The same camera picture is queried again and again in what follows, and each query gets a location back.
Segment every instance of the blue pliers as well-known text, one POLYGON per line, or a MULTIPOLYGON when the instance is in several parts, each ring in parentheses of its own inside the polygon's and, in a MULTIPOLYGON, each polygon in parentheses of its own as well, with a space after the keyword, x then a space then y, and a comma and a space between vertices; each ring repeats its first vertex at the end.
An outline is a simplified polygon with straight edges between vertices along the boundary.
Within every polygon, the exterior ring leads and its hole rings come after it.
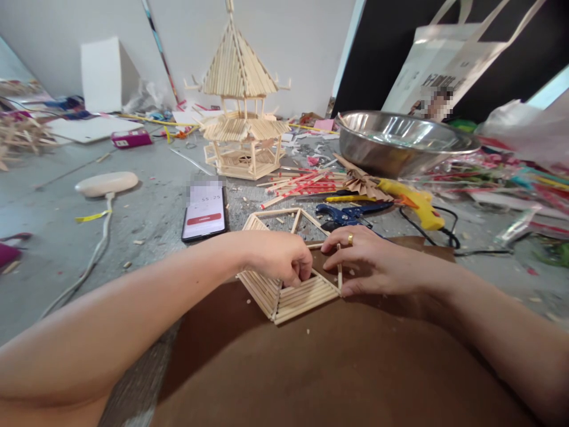
MULTIPOLYGON (((393 206, 393 202, 384 202, 339 210, 333 206, 321 203, 316 206, 316 214, 327 214, 332 217, 332 220, 322 225, 322 229, 326 231, 334 231, 336 228, 345 227, 346 225, 365 225, 371 230, 373 225, 365 220, 363 215, 371 214, 372 212, 381 212, 389 209, 391 206, 393 206)), ((375 232, 375 234, 383 238, 380 233, 375 232)))

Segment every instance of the green object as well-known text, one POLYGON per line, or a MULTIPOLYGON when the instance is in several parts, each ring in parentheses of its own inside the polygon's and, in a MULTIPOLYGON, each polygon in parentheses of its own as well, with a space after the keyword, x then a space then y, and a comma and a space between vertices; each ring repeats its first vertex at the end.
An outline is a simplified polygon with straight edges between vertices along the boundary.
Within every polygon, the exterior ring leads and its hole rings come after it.
POLYGON ((453 128, 464 130, 465 132, 468 133, 473 133, 474 129, 476 129, 476 127, 478 126, 476 123, 474 123, 471 120, 463 120, 463 119, 455 119, 449 122, 448 124, 451 125, 453 128))
POLYGON ((544 264, 569 268, 569 242, 553 246, 552 257, 544 257, 537 252, 533 252, 533 254, 544 264))

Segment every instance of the black wall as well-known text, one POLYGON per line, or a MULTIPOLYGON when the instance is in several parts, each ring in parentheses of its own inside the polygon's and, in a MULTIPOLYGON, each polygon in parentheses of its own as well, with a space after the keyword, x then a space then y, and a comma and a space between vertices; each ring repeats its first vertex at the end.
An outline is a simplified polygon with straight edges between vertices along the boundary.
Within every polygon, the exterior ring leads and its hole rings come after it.
MULTIPOLYGON (((511 0, 481 41, 506 41, 535 0, 511 0)), ((413 44, 444 0, 367 0, 338 91, 338 111, 379 110, 413 44)), ((474 0, 467 22, 481 22, 499 0, 474 0)), ((442 23, 456 23, 459 1, 442 23)), ((526 101, 569 64, 569 0, 546 0, 517 40, 456 105, 453 117, 482 122, 512 99, 526 101)))

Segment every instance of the metal bowl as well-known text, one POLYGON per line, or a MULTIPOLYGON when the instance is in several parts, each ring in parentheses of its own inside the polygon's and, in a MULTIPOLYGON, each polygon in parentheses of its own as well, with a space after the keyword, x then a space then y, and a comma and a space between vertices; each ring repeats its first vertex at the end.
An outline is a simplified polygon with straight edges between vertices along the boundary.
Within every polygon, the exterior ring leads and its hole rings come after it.
POLYGON ((469 154, 480 141, 437 122, 382 111, 341 114, 342 156, 365 171, 385 178, 422 175, 453 155, 469 154))

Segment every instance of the white cable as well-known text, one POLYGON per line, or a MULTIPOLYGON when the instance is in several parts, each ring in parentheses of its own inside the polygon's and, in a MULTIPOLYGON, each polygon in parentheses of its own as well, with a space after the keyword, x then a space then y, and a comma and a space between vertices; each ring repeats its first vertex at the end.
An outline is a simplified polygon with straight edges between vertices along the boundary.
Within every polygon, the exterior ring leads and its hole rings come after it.
POLYGON ((96 248, 95 248, 95 252, 93 252, 93 256, 91 257, 91 260, 89 260, 89 263, 87 264, 87 269, 85 270, 85 273, 83 273, 83 275, 81 276, 81 278, 76 281, 73 285, 71 285, 70 287, 68 287, 66 290, 64 290, 56 299, 55 301, 53 301, 51 303, 51 305, 49 307, 46 308, 46 310, 42 313, 41 317, 38 319, 41 320, 43 319, 45 316, 47 316, 48 314, 51 313, 51 311, 55 308, 56 305, 58 305, 58 303, 64 299, 65 297, 67 297, 71 292, 76 291, 77 289, 79 289, 81 287, 81 285, 87 280, 87 277, 89 277, 89 274, 91 274, 93 268, 95 267, 96 262, 98 261, 98 259, 100 258, 101 255, 103 255, 103 253, 105 252, 105 249, 107 247, 107 240, 108 240, 108 226, 111 222, 111 215, 112 215, 112 200, 114 199, 114 193, 107 193, 105 195, 105 198, 107 199, 107 210, 108 210, 108 214, 105 216, 105 222, 103 224, 103 237, 101 239, 101 241, 97 244, 96 248))

